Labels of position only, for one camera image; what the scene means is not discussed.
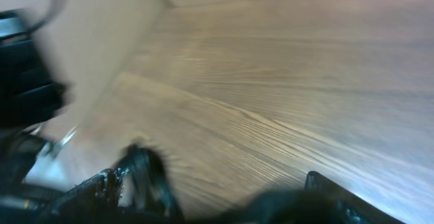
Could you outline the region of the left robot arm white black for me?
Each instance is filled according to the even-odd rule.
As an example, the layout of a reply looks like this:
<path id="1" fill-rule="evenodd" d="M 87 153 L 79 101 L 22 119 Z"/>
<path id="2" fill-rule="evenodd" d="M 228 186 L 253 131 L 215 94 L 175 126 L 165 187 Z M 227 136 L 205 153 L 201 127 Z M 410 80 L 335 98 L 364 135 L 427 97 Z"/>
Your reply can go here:
<path id="1" fill-rule="evenodd" d="M 56 157 L 66 141 L 41 136 L 65 105 L 66 87 L 50 73 L 17 10 L 1 12 L 1 191 L 21 184 L 39 154 Z"/>

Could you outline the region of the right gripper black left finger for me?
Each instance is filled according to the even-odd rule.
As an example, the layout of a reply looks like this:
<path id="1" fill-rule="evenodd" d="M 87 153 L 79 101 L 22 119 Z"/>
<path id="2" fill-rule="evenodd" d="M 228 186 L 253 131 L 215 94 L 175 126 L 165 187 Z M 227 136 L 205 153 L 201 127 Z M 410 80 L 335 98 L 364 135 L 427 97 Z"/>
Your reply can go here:
<path id="1" fill-rule="evenodd" d="M 106 169 L 50 202 L 38 215 L 39 223 L 98 223 L 118 207 L 122 179 Z"/>

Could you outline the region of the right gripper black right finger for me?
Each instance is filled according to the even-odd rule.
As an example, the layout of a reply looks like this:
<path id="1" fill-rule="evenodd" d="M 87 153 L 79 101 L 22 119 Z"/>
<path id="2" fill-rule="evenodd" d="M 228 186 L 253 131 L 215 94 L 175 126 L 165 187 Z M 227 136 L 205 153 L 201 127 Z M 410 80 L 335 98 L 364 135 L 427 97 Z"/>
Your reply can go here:
<path id="1" fill-rule="evenodd" d="M 336 218 L 342 223 L 403 224 L 316 171 L 308 172 L 304 189 L 316 191 L 329 199 Z"/>

